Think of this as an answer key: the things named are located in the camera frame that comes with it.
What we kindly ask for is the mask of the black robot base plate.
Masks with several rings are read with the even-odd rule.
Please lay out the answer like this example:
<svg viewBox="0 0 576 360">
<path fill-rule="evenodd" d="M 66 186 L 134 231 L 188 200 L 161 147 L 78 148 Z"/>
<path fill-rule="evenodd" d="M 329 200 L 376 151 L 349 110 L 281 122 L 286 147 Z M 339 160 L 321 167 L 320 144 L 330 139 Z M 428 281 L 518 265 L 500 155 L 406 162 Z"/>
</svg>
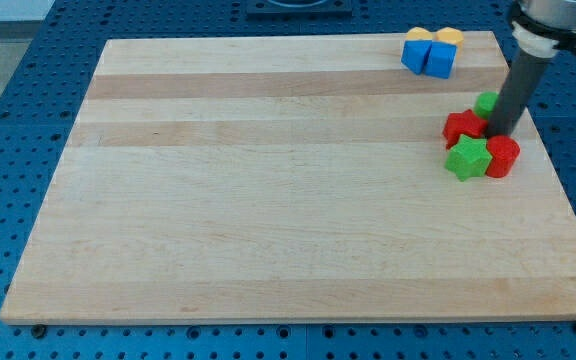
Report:
<svg viewBox="0 0 576 360">
<path fill-rule="evenodd" d="M 349 15 L 353 9 L 352 0 L 246 0 L 243 4 L 248 17 Z"/>
</svg>

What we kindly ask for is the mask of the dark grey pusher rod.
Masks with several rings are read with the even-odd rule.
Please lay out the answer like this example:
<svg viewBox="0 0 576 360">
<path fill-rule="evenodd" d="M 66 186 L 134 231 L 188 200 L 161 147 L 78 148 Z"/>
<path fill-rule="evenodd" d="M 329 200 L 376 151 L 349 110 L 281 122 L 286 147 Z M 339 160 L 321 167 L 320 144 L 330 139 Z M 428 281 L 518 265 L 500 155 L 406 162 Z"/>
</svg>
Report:
<svg viewBox="0 0 576 360">
<path fill-rule="evenodd" d="M 519 48 L 488 117 L 487 138 L 510 136 L 550 63 Z"/>
</svg>

